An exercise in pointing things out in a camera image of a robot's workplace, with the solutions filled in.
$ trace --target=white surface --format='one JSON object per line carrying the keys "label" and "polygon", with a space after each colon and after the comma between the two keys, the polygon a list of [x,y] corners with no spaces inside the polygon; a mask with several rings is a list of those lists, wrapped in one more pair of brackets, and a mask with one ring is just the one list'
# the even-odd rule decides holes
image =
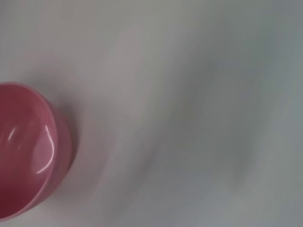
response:
{"label": "white surface", "polygon": [[79,152],[0,227],[298,227],[302,2],[2,0],[0,81],[69,112]]}

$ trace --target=pink plastic bowl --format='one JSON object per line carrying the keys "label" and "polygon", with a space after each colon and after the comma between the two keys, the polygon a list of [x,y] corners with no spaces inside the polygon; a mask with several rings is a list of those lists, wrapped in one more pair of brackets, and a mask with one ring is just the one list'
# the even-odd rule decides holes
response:
{"label": "pink plastic bowl", "polygon": [[27,86],[0,83],[0,221],[45,200],[70,162],[71,136],[59,112]]}

